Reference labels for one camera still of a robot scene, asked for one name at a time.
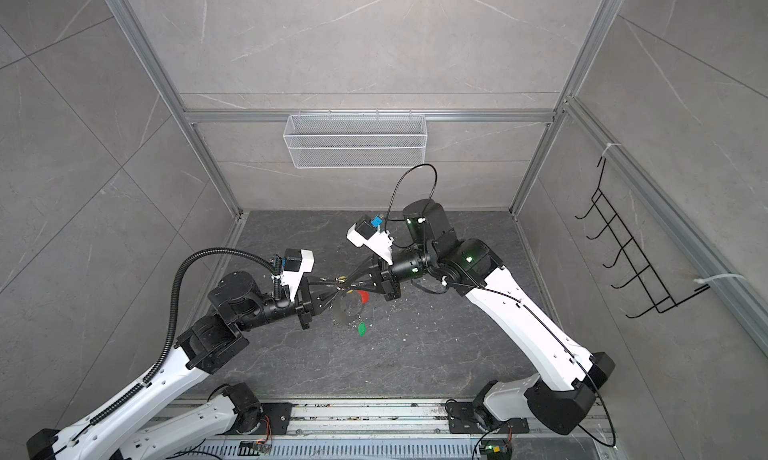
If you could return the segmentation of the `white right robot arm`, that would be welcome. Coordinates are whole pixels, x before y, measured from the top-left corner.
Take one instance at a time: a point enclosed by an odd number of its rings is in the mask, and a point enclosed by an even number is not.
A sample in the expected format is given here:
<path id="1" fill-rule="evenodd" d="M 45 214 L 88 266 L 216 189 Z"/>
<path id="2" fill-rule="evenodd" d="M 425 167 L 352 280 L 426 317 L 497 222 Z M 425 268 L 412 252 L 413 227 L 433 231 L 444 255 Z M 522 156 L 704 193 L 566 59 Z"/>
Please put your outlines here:
<path id="1" fill-rule="evenodd" d="M 432 199 L 413 202 L 404 208 L 403 221 L 412 244 L 399 251 L 380 217 L 364 215 L 348 229 L 348 240 L 373 255 L 344 279 L 342 289 L 394 300 L 403 281 L 426 275 L 454 289 L 488 315 L 536 369 L 521 380 L 489 382 L 466 405 L 463 417 L 485 431 L 528 416 L 560 435 L 579 428 L 614 361 L 571 339 L 520 288 L 485 242 L 459 238 L 441 204 Z"/>

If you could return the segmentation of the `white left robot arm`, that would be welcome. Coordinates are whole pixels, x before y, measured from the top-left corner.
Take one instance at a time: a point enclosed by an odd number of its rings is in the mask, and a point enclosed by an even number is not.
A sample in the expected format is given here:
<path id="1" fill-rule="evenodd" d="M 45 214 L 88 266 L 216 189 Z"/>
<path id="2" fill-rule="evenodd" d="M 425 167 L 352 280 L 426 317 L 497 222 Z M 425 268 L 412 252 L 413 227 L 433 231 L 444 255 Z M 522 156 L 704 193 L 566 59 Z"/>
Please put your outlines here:
<path id="1" fill-rule="evenodd" d="M 163 408 L 223 367 L 248 344 L 244 333 L 296 315 L 302 322 L 325 309 L 338 282 L 305 277 L 279 299 L 261 294 L 245 272 L 225 276 L 212 292 L 215 312 L 165 347 L 136 382 L 96 411 L 61 430 L 42 429 L 27 442 L 32 459 L 167 459 L 220 434 L 270 435 L 276 416 L 265 413 L 245 383 L 229 384 L 202 405 L 158 424 Z"/>

